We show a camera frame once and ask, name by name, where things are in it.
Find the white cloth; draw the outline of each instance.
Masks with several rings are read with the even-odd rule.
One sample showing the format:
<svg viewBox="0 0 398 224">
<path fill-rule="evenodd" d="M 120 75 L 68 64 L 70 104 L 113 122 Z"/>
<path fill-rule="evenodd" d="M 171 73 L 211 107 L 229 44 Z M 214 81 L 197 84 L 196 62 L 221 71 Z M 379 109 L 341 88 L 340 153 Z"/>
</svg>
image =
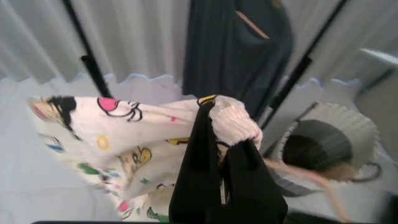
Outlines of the white cloth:
<svg viewBox="0 0 398 224">
<path fill-rule="evenodd" d="M 103 189 L 123 220 L 168 220 L 175 181 L 199 106 L 215 102 L 213 130 L 225 147 L 262 132 L 243 103 L 208 96 L 161 106 L 107 98 L 53 96 L 29 100 L 39 136 L 89 183 Z"/>
</svg>

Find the dark garment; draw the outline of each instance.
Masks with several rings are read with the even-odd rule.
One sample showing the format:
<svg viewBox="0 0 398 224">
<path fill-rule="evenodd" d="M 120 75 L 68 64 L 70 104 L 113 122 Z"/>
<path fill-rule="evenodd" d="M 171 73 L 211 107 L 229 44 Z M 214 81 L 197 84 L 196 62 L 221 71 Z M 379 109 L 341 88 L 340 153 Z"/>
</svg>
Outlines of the dark garment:
<svg viewBox="0 0 398 224">
<path fill-rule="evenodd" d="M 293 46 L 285 10 L 275 2 L 192 0 L 183 94 L 231 96 L 243 101 L 257 120 L 277 88 Z M 244 22 L 237 11 L 269 39 Z"/>
</svg>

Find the yellow ring print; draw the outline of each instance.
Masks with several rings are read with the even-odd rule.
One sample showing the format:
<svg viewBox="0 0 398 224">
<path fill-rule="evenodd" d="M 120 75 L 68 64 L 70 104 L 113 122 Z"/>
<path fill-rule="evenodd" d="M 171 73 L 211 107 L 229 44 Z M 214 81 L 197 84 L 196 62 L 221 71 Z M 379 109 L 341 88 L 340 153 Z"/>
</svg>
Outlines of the yellow ring print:
<svg viewBox="0 0 398 224">
<path fill-rule="evenodd" d="M 108 151 L 109 150 L 109 141 L 106 138 L 106 136 L 100 136 L 97 139 L 97 145 L 100 149 L 104 150 L 104 151 Z"/>
</svg>

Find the green print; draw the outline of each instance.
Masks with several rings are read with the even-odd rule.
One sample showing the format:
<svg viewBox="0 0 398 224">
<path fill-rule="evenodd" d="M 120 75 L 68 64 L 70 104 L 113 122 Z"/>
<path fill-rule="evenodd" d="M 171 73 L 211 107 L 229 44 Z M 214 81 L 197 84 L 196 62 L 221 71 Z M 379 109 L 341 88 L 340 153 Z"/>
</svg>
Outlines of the green print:
<svg viewBox="0 0 398 224">
<path fill-rule="evenodd" d="M 155 213 L 152 210 L 152 207 L 148 208 L 147 216 L 148 216 L 148 218 L 153 218 L 153 219 L 156 219 L 156 220 L 158 220 L 160 222 L 169 222 L 169 217 L 167 215 L 161 215 L 159 213 Z"/>
<path fill-rule="evenodd" d="M 77 167 L 82 169 L 85 174 L 89 174 L 89 175 L 99 175 L 100 174 L 100 172 L 98 172 L 98 170 L 90 167 L 88 164 L 85 164 L 85 163 L 78 164 Z"/>
<path fill-rule="evenodd" d="M 149 183 L 149 180 L 147 180 L 146 178 L 143 178 L 142 180 L 140 180 L 140 182 L 144 185 Z"/>
</svg>

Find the black object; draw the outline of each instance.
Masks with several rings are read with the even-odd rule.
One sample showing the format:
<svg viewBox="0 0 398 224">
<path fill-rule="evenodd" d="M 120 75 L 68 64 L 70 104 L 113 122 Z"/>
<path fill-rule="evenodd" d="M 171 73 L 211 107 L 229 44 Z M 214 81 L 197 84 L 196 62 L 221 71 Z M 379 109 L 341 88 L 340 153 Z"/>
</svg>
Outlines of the black object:
<svg viewBox="0 0 398 224">
<path fill-rule="evenodd" d="M 289 79 L 287 80 L 286 84 L 284 87 L 280 90 L 280 92 L 275 96 L 275 98 L 272 100 L 271 108 L 272 111 L 270 115 L 267 117 L 266 121 L 262 124 L 261 129 L 264 129 L 269 121 L 272 119 L 272 117 L 275 115 L 276 111 L 279 109 L 280 105 L 282 102 L 286 99 L 287 95 L 292 91 L 292 88 L 296 83 L 300 80 L 306 69 L 310 66 L 312 63 L 312 59 L 310 58 L 310 54 L 313 52 L 315 47 L 318 45 L 319 41 L 321 38 L 325 35 L 326 31 L 329 29 L 329 27 L 332 25 L 333 21 L 336 19 L 337 15 L 341 12 L 341 10 L 344 8 L 344 6 L 349 2 L 349 0 L 340 0 L 340 2 L 337 4 L 333 12 L 330 14 L 329 18 L 326 20 L 322 28 L 319 30 L 317 36 L 314 38 L 313 42 L 311 45 L 308 47 L 308 49 L 305 51 L 302 59 L 300 62 L 297 64 L 297 66 L 294 68 L 292 74 L 290 75 Z"/>
<path fill-rule="evenodd" d="M 259 35 L 238 11 L 269 38 Z M 233 97 L 258 120 L 277 89 L 292 48 L 289 20 L 277 1 L 192 0 L 183 94 Z"/>
<path fill-rule="evenodd" d="M 83 43 L 83 46 L 87 52 L 87 55 L 83 55 L 80 57 L 81 61 L 85 64 L 88 73 L 90 74 L 91 78 L 93 79 L 95 86 L 97 87 L 98 91 L 101 93 L 103 97 L 112 98 L 111 93 L 106 86 L 104 78 L 102 76 L 101 70 L 98 67 L 98 64 L 95 60 L 93 51 L 88 43 L 85 33 L 81 28 L 80 21 L 76 16 L 76 12 L 73 9 L 73 6 L 70 0 L 62 0 L 63 5 L 65 6 L 66 11 L 68 12 L 69 18 L 72 21 L 73 26 L 75 27 L 77 34 Z"/>
<path fill-rule="evenodd" d="M 287 204 L 251 140 L 232 146 L 218 167 L 216 136 L 198 111 L 169 207 L 172 223 L 282 223 Z M 221 204 L 224 177 L 226 205 Z"/>
</svg>

